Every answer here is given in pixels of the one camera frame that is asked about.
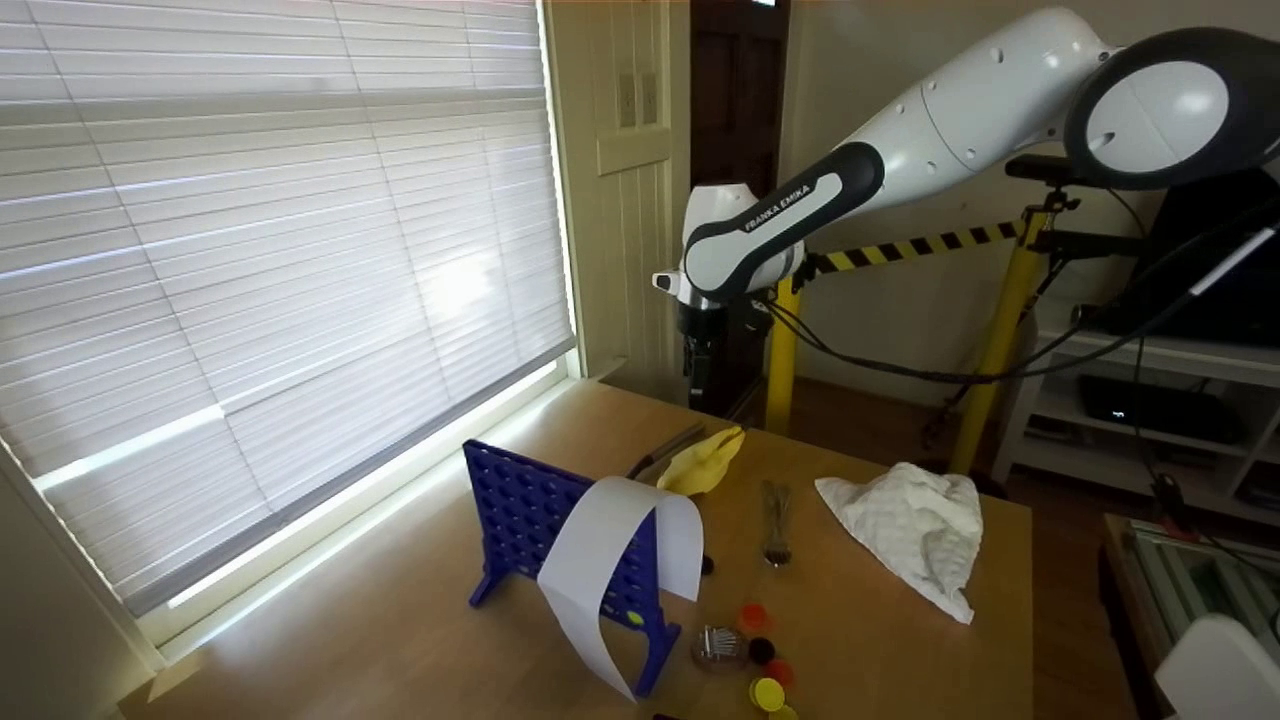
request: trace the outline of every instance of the yellow object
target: yellow object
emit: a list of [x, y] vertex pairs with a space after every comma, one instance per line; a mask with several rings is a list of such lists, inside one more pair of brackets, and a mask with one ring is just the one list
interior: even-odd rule
[[[1013, 246], [1006, 271], [1004, 271], [1004, 289], [996, 298], [996, 321], [987, 331], [987, 346], [975, 373], [1004, 373], [1006, 355], [1013, 355], [1013, 341], [1014, 341], [1014, 325], [1020, 313], [1036, 289], [1036, 280], [1042, 276], [1042, 251], [1030, 251], [1030, 240], [1053, 223], [1053, 210], [1030, 210], [1028, 214], [1028, 237]], [[985, 428], [993, 415], [1001, 384], [971, 384], [971, 395], [965, 405], [960, 415], [960, 435], [953, 447], [953, 473], [971, 473], [975, 464], [975, 447], [985, 443]]]
[[675, 495], [703, 495], [724, 481], [739, 447], [743, 447], [743, 428], [737, 422], [700, 443], [686, 443], [684, 452], [670, 455], [657, 488]]
[[778, 681], [760, 675], [760, 681], [753, 683], [753, 703], [772, 715], [772, 711], [782, 711], [782, 709], [787, 709], [787, 692], [782, 692]]
[[[775, 306], [800, 317], [800, 295], [791, 280], [775, 289]], [[795, 331], [772, 321], [767, 331], [767, 395], [763, 395], [763, 428], [787, 433], [791, 428], [791, 387], [795, 387]]]

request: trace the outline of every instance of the floor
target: floor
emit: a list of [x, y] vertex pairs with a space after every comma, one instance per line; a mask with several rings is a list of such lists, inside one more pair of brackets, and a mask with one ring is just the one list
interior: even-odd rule
[[[877, 399], [828, 384], [795, 384], [791, 435], [863, 460], [944, 464], [920, 428], [926, 409]], [[1129, 720], [1131, 692], [1096, 589], [1099, 516], [1150, 516], [1149, 499], [1067, 485], [1055, 477], [1013, 477], [1006, 499], [1036, 512], [1036, 715], [1040, 720]]]

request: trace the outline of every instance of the red object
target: red object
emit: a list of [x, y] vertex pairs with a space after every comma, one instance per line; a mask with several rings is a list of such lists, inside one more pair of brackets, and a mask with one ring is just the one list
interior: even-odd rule
[[772, 660], [772, 665], [763, 665], [763, 675], [772, 675], [772, 681], [778, 681], [778, 683], [795, 683], [795, 670], [791, 670], [791, 665], [787, 660]]
[[767, 631], [767, 611], [763, 611], [763, 605], [743, 605], [739, 611], [737, 611], [737, 626], [743, 631], [743, 635], [763, 635]]

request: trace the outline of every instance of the white wall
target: white wall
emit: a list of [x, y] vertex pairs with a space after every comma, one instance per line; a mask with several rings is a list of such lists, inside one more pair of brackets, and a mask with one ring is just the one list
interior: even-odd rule
[[26, 499], [0, 455], [0, 715], [107, 715], [156, 657]]
[[[823, 155], [860, 121], [881, 110], [920, 77], [953, 60], [993, 29], [1042, 6], [1030, 0], [795, 0], [787, 49], [787, 106], [782, 106], [782, 177]], [[1107, 43], [1187, 24], [1225, 24], [1280, 39], [1277, 0], [1072, 0]], [[969, 223], [1013, 221], [1040, 182], [1006, 181], [1001, 169], [908, 208], [872, 210], [837, 223], [810, 246], [847, 246], [860, 240], [902, 240]], [[1131, 197], [1149, 214], [1158, 197]], [[1131, 221], [1099, 192], [1063, 229], [1129, 231]], [[819, 280], [802, 293], [802, 317], [844, 352], [965, 367], [979, 341], [1004, 276], [1006, 246], [975, 246], [838, 280]], [[1096, 295], [1123, 268], [1074, 265], [1055, 295]], [[895, 375], [850, 373], [837, 358], [800, 355], [800, 375], [934, 405], [946, 387], [926, 387]]]

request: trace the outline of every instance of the window blinds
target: window blinds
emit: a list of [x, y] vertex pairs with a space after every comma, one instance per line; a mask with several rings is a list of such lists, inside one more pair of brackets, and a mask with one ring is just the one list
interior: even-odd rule
[[0, 0], [0, 428], [146, 611], [571, 344], [530, 0]]

